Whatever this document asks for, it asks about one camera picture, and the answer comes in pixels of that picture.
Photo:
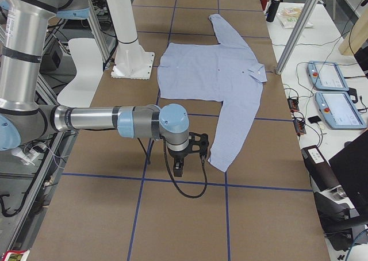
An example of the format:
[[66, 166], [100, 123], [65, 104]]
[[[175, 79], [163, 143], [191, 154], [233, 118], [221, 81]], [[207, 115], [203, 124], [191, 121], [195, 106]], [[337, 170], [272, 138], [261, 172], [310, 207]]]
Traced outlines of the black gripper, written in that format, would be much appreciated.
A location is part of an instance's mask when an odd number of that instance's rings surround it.
[[174, 151], [169, 149], [170, 156], [174, 159], [173, 174], [175, 177], [183, 175], [184, 159], [189, 154], [189, 151], [184, 149], [182, 151]]

